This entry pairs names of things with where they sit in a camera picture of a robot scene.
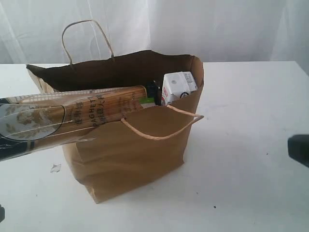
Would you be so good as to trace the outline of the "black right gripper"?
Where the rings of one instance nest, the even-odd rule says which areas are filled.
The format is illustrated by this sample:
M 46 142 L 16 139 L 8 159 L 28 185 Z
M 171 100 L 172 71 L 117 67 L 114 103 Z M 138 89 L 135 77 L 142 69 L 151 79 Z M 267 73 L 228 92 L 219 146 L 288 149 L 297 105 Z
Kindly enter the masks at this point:
M 309 167 L 309 135 L 293 135 L 288 139 L 287 145 L 289 157 Z

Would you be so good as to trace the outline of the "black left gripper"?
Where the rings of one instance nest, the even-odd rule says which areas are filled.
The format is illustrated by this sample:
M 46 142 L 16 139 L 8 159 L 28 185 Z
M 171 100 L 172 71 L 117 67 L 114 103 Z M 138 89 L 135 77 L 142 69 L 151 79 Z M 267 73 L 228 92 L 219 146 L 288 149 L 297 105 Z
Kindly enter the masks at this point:
M 0 205 L 0 221 L 3 221 L 5 219 L 5 208 Z

